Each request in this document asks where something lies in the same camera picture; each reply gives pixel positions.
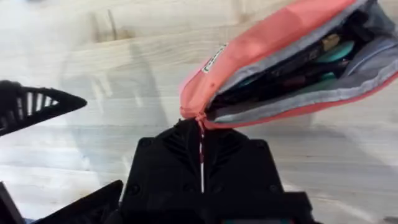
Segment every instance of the black vent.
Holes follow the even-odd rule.
[[[115,181],[35,223],[102,224],[118,208],[122,189],[123,183]]]
[[[241,142],[236,139],[234,134],[229,133],[223,138],[220,138],[218,147],[217,155],[210,172],[210,177],[213,177],[219,170],[221,170],[232,156],[241,150],[242,145]]]
[[[60,90],[0,81],[0,136],[80,109],[86,101]]]
[[[187,170],[195,175],[195,170],[190,162],[187,142],[183,135],[177,130],[164,138],[164,146],[187,168]]]

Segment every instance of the light wood floor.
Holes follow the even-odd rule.
[[[179,119],[178,85],[291,0],[1,0],[0,79],[59,88],[80,111],[0,138],[0,180],[40,218],[116,179],[138,139]],[[398,1],[381,0],[398,22]],[[271,145],[317,220],[398,216],[398,82],[358,103],[242,131]]]

